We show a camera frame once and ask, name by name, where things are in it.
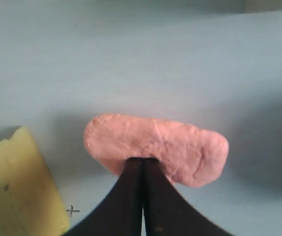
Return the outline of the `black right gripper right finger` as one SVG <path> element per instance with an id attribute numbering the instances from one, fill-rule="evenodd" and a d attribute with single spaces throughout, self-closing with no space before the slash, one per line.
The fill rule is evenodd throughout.
<path id="1" fill-rule="evenodd" d="M 175 189 L 154 158 L 142 161 L 145 231 L 148 236 L 229 236 L 193 208 Z"/>

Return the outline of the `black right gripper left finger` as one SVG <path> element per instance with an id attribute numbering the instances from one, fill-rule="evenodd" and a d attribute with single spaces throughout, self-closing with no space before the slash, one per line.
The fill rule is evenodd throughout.
<path id="1" fill-rule="evenodd" d="M 125 162 L 119 179 L 84 220 L 67 236 L 140 236 L 142 224 L 142 160 Z"/>

